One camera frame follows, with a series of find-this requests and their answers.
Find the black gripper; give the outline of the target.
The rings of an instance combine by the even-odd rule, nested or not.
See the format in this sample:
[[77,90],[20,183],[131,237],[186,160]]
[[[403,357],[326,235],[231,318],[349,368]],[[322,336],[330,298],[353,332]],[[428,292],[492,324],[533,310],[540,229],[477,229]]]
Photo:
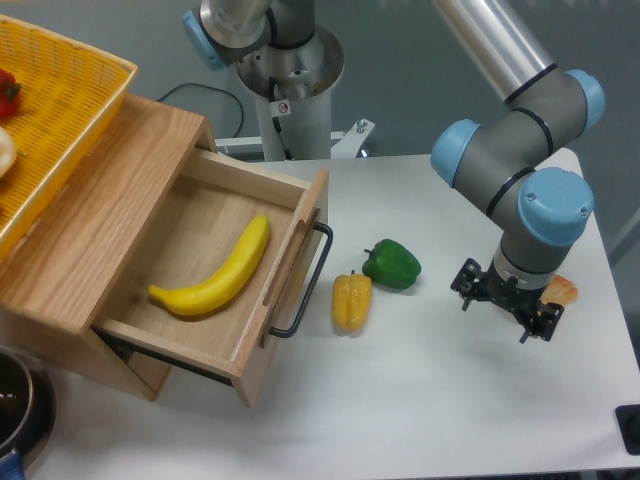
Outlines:
[[463,311],[472,302],[485,302],[487,294],[493,304],[518,316],[518,323],[524,329],[520,343],[529,338],[549,342],[565,310],[561,304],[539,300],[543,288],[521,288],[516,277],[504,279],[494,264],[485,273],[472,258],[464,262],[450,288],[461,298]]

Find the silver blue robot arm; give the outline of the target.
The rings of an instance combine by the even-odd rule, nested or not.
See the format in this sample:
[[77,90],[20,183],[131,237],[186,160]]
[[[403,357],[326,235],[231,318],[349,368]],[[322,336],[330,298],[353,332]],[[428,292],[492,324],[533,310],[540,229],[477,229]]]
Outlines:
[[[584,232],[594,197],[581,176],[545,161],[601,118],[604,92],[584,71],[561,71],[502,1],[436,9],[508,109],[489,127],[453,123],[431,151],[435,172],[502,230],[489,267],[466,261],[451,287],[464,302],[510,312],[525,338],[550,339],[563,309],[542,294]],[[330,155],[330,92],[344,56],[312,2],[203,1],[182,22],[203,61],[234,66],[253,93],[267,160]]]

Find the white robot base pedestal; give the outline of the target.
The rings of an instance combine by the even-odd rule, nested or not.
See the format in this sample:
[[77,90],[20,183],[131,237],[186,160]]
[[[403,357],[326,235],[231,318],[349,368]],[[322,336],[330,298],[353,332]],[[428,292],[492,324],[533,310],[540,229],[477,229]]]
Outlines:
[[361,118],[341,133],[332,127],[332,94],[344,72],[344,53],[325,28],[316,27],[294,49],[263,46],[240,60],[236,71],[253,95],[266,161],[351,159],[363,152],[373,122]]

